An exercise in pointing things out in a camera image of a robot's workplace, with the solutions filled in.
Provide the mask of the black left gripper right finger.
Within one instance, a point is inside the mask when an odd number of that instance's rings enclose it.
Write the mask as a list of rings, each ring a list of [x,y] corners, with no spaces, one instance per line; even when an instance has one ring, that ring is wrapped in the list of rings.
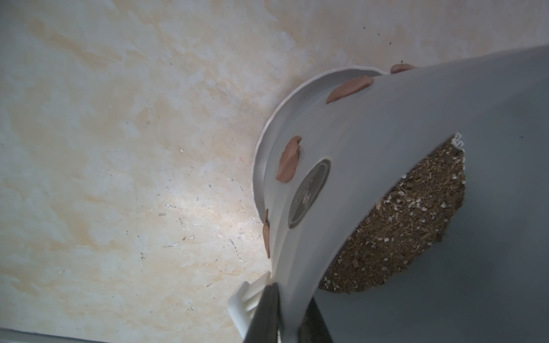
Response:
[[[333,343],[333,339],[314,298],[311,299],[307,308],[298,338],[299,343]]]

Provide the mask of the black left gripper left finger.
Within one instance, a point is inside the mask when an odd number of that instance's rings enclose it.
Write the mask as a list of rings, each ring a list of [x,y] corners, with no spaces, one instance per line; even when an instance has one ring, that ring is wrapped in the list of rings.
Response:
[[[267,285],[260,298],[244,343],[277,343],[280,324],[280,294],[277,283]]]

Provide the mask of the grey ceramic plant pot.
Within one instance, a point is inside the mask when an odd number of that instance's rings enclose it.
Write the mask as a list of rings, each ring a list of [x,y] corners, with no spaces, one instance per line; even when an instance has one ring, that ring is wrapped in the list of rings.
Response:
[[[548,47],[302,84],[254,152],[278,342],[548,341]]]

